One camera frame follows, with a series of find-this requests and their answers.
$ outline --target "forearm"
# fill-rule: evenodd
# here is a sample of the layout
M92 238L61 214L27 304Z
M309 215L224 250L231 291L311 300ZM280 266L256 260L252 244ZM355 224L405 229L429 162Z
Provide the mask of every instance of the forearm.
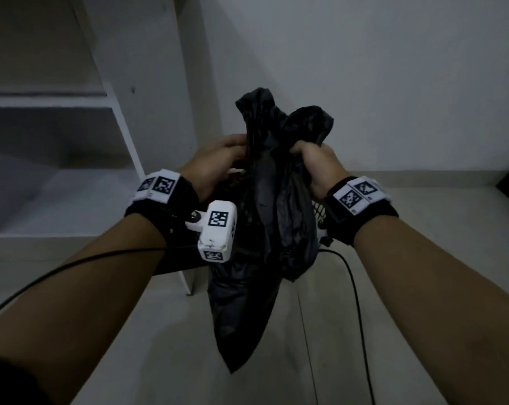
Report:
M509 403L509 296L395 217L354 247L382 301L450 403Z
M148 220L132 214L67 262L106 251L165 246ZM35 375L55 403L69 403L122 328L163 254L91 261L28 290L0 315L0 358Z

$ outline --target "gray floor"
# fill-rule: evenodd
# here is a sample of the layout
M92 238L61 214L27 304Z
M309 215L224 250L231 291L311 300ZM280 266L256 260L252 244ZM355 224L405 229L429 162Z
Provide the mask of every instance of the gray floor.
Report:
M509 201L503 195L492 188L388 191L406 222L509 292ZM79 244L2 242L0 301ZM333 248L354 272L377 402L445 403L353 250ZM313 377L320 405L369 403L352 286L337 257L321 255L295 284L282 285L260 345L234 375L217 352L207 279L199 274L191 297L177 275L151 281L76 404L315 404Z

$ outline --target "black plastic bag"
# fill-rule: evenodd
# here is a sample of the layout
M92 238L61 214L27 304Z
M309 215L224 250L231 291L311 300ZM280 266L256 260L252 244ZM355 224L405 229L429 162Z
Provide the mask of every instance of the black plastic bag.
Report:
M230 261L210 264L207 289L217 347L230 372L260 342L282 279L298 279L316 259L311 177L289 150L298 140L320 145L333 126L317 106L286 115L269 89L245 94L236 106L247 125L248 165L214 193L236 204L237 233Z

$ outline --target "left hand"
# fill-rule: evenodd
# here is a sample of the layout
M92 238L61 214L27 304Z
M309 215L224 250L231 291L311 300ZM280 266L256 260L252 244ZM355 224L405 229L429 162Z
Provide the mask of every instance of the left hand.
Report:
M201 202L210 197L215 186L228 176L232 165L245 158L247 135L225 136L221 141L198 150L178 172L187 179Z

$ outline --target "wristband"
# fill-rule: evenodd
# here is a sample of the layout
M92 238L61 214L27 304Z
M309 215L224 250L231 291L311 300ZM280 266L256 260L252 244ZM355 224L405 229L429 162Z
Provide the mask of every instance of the wristband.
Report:
M399 217L380 185L366 176L341 180L324 199L327 231L333 238L353 246L359 229L376 216Z
M200 201L191 183L178 172L163 169L145 177L125 216L141 214L173 245L177 234L188 232L185 221L198 208Z

